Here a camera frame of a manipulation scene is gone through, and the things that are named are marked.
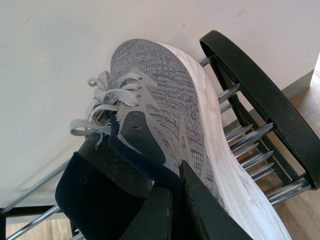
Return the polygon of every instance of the knit fabric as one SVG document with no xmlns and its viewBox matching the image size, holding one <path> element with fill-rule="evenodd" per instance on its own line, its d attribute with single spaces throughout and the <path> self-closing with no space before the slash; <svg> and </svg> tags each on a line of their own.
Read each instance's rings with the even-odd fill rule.
<svg viewBox="0 0 320 240">
<path fill-rule="evenodd" d="M 213 187 L 216 184 L 204 148 L 197 93 L 189 72 L 171 51 L 155 42 L 143 39 L 132 39 L 121 44 L 112 56 L 110 72 L 117 79 L 129 73 L 133 67 L 150 76 L 157 84 L 157 86 L 147 86 L 147 90 L 159 108 L 146 104 L 146 111 L 169 136 L 169 139 L 166 139 L 161 129 L 156 129 L 159 138 L 167 146 L 171 161 L 175 162 L 173 171 L 179 175 L 181 161 L 186 160 L 223 206 L 218 189 Z M 184 118 L 186 128 L 183 141 L 179 140 L 181 116 Z M 187 159 L 186 142 L 191 153 L 190 159 Z"/>
</svg>

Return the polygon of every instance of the shoelace loop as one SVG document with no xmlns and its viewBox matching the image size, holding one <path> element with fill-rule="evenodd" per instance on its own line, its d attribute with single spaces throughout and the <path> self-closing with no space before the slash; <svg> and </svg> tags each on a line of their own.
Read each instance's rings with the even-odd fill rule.
<svg viewBox="0 0 320 240">
<path fill-rule="evenodd" d="M 141 76 L 136 73 L 128 73 L 117 80 L 113 80 L 108 71 L 103 71 L 97 78 L 90 77 L 87 83 L 90 87 L 95 87 L 94 97 L 86 111 L 85 119 L 75 119 L 70 122 L 70 133 L 74 136 L 87 136 L 93 133 L 100 134 L 100 140 L 96 147 L 100 145 L 104 135 L 110 135 L 111 126 L 109 123 L 101 124 L 100 118 L 104 111 L 117 112 L 120 103 L 134 107 L 138 105 L 139 95 L 132 91 L 141 87 L 137 83 L 124 84 L 127 79 L 141 80 Z"/>
</svg>

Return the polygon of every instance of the white wall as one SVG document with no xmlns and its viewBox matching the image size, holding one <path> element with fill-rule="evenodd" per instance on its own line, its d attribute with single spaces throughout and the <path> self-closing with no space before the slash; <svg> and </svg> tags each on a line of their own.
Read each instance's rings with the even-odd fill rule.
<svg viewBox="0 0 320 240">
<path fill-rule="evenodd" d="M 195 59 L 218 30 L 283 89 L 310 72 L 320 51 L 314 0 L 1 0 L 0 207 L 83 142 L 69 134 L 92 99 L 88 77 L 109 69 L 123 41 L 144 38 Z M 55 183 L 23 204 L 54 203 Z"/>
</svg>

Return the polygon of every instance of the black plastic piece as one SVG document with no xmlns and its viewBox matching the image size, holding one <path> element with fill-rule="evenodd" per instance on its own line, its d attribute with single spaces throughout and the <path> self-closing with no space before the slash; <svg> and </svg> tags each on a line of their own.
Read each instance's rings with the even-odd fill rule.
<svg viewBox="0 0 320 240">
<path fill-rule="evenodd" d="M 141 210 L 121 236 L 121 240 L 169 240 L 172 232 L 171 191 L 155 183 Z"/>
<path fill-rule="evenodd" d="M 200 44 L 213 70 L 218 72 L 221 68 L 234 84 L 241 84 L 243 95 L 267 123 L 274 124 L 276 135 L 310 174 L 310 184 L 319 188 L 320 139 L 290 101 L 250 57 L 221 33 L 209 32 Z M 237 111 L 241 123 L 244 118 Z"/>
<path fill-rule="evenodd" d="M 5 214 L 0 213 L 0 240 L 6 239 L 6 223 L 7 217 Z"/>
<path fill-rule="evenodd" d="M 180 166 L 180 177 L 184 182 L 187 208 L 191 213 L 197 239 L 252 239 L 226 213 L 186 161 L 182 161 Z"/>
</svg>

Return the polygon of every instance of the white midsole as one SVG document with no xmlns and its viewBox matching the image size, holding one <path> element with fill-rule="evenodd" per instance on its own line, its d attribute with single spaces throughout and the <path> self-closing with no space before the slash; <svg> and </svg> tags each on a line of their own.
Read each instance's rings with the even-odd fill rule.
<svg viewBox="0 0 320 240">
<path fill-rule="evenodd" d="M 218 96 L 201 65 L 183 51 L 161 44 L 183 63 L 192 77 L 214 179 L 230 216 L 257 240 L 291 239 L 264 193 L 232 154 L 223 131 Z"/>
</svg>

